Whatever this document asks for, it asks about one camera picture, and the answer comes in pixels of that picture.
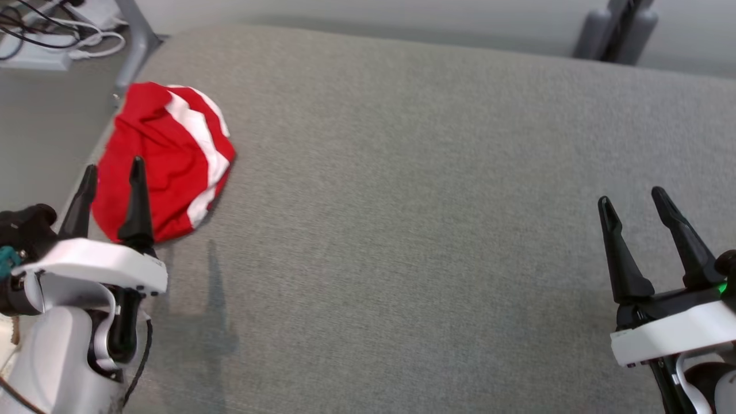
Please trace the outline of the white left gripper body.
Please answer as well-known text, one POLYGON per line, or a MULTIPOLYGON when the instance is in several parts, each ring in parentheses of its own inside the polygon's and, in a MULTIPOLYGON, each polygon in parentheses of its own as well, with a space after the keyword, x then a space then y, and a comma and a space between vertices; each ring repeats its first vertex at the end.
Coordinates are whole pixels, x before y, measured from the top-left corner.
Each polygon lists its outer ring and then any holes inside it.
POLYGON ((13 276, 21 274, 40 274, 46 300, 97 296, 107 285, 144 294, 165 293, 168 288, 166 265, 159 259, 130 247, 85 238, 57 242, 41 259, 11 271, 13 276))

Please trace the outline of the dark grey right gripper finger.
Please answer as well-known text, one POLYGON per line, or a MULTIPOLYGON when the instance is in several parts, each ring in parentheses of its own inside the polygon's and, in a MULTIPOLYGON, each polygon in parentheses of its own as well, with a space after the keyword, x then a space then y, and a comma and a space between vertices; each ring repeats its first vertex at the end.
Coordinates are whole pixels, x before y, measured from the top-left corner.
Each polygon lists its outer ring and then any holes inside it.
POLYGON ((667 191, 655 186, 652 188, 651 196, 661 222, 670 230, 683 264, 684 286, 688 289, 700 289, 725 283, 726 277, 715 269, 716 259, 713 253, 674 204, 667 191))
POLYGON ((622 222, 609 197, 597 200, 597 210, 615 303, 626 305, 654 296, 654 286, 642 275, 623 238, 622 222))

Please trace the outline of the white power strip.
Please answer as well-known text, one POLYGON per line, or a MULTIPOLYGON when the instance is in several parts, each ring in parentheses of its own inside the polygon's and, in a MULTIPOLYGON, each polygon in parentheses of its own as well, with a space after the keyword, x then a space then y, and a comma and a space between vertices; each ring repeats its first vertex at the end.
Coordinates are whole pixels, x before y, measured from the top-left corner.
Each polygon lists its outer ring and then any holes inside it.
POLYGON ((24 45, 18 55, 8 60, 0 60, 0 68, 28 69, 39 71, 68 71, 72 60, 68 52, 51 50, 39 45, 24 45))

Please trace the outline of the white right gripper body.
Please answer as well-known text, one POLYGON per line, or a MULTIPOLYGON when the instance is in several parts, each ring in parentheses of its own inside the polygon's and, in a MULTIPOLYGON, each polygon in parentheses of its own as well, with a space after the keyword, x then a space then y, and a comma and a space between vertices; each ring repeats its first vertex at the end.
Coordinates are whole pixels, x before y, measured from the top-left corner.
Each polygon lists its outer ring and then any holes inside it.
POLYGON ((736 290, 712 287, 655 294, 621 304, 611 349, 619 365, 689 352, 713 352, 736 343, 736 290))

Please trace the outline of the grey metal frame leg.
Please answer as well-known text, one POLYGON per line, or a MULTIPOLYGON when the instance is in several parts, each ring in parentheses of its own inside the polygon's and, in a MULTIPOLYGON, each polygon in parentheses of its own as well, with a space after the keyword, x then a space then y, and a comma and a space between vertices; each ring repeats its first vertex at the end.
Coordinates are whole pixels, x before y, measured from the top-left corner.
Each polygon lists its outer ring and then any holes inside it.
POLYGON ((115 0, 115 3, 129 27, 130 37, 126 42, 127 57, 118 73, 112 94, 114 102, 119 104, 150 55, 162 44, 162 40, 153 31, 136 0, 115 0))

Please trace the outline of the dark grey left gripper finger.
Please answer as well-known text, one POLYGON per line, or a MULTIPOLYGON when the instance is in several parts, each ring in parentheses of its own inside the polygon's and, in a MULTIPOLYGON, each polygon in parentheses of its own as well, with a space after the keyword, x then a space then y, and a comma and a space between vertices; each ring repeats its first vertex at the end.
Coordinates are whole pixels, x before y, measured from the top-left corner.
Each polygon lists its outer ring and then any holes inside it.
POLYGON ((97 165, 87 165, 57 233, 59 239, 87 238, 89 236, 90 207, 95 199, 97 183, 97 165))
POLYGON ((156 256, 145 162, 140 156, 134 157, 132 161, 129 185, 131 193, 126 217, 117 234, 119 243, 140 254, 156 256))

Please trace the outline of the white box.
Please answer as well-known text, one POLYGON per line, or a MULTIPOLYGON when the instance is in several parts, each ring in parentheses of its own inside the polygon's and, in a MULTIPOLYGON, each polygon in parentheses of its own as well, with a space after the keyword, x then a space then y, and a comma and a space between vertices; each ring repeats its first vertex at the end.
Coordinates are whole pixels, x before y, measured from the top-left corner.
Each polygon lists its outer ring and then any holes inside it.
POLYGON ((80 20, 103 31, 127 26, 115 0, 83 0, 81 5, 68 9, 80 20))

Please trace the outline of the red shorts with white stripes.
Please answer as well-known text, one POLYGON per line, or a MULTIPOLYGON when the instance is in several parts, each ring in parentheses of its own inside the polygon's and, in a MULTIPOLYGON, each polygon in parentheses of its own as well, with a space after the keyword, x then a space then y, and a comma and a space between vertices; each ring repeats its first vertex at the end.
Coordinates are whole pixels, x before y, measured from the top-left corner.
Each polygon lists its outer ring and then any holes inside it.
POLYGON ((145 163, 153 235, 167 242, 192 233, 228 181, 236 150, 223 111, 194 87, 131 85, 98 160, 92 213, 118 241, 131 186, 132 160, 145 163))

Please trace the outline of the grey metal post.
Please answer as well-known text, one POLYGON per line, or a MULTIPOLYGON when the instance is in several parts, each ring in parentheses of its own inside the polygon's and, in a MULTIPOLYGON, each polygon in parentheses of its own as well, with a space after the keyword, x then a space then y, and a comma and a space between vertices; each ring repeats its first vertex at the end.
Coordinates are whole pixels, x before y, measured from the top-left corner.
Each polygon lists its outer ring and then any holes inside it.
POLYGON ((654 0, 608 0, 587 13, 573 52, 576 59, 635 66, 659 16, 654 0))

